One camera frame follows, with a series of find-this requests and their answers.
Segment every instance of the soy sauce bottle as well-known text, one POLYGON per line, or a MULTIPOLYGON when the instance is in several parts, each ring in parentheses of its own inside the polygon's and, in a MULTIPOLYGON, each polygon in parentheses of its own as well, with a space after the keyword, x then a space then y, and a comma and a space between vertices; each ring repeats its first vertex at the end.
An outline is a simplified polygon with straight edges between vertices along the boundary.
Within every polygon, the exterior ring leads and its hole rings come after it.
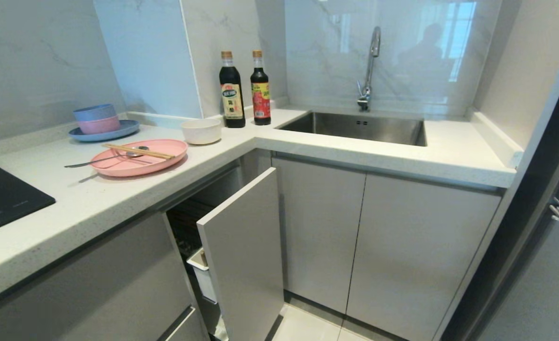
POLYGON ((252 105, 254 106, 254 123, 258 126, 271 123, 271 105, 269 103, 269 76, 262 70, 262 51, 252 51, 254 73, 250 76, 252 83, 252 105))
POLYGON ((221 80, 225 125, 228 128, 241 128, 245 126, 245 116, 243 115, 240 73, 234 67, 234 57, 231 51, 222 51, 221 59, 223 67, 218 77, 221 80))

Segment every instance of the white bin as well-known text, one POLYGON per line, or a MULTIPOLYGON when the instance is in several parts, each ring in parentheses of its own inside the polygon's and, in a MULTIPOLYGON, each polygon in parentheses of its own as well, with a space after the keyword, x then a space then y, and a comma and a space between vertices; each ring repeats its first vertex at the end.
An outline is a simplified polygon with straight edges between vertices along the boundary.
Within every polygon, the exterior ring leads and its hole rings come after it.
POLYGON ((210 279, 210 267, 208 267, 208 265, 206 265, 206 262, 204 261, 204 248, 197 250, 195 254, 189 257, 187 263, 193 266, 195 276, 198 278, 199 289, 201 289, 202 295, 216 304, 216 293, 214 292, 214 287, 212 287, 212 280, 210 279))

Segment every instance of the bottle label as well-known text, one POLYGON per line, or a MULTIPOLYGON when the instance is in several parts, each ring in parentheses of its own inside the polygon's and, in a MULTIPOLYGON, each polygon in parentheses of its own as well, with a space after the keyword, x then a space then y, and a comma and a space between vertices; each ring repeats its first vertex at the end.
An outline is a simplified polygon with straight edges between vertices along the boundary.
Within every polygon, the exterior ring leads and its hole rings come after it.
POLYGON ((252 83, 252 104, 255 118, 271 117, 269 83, 252 83))
POLYGON ((242 103, 239 84, 221 84, 223 94, 223 107, 225 107, 225 118, 242 119, 242 103))

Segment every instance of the stainless steel sink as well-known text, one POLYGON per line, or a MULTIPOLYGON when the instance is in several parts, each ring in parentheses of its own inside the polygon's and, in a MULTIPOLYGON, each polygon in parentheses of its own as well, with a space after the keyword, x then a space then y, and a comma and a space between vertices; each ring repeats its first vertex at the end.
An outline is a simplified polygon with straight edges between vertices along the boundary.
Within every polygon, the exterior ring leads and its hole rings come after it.
POLYGON ((427 146, 423 121, 310 112, 281 130, 427 146))

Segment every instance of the black cooktop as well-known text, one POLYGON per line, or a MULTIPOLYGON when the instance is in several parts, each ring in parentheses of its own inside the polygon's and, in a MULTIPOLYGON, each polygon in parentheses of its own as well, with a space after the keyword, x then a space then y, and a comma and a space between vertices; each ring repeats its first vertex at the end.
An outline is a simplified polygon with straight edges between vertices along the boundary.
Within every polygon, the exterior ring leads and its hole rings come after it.
POLYGON ((0 168, 0 226, 55 202, 53 197, 0 168))

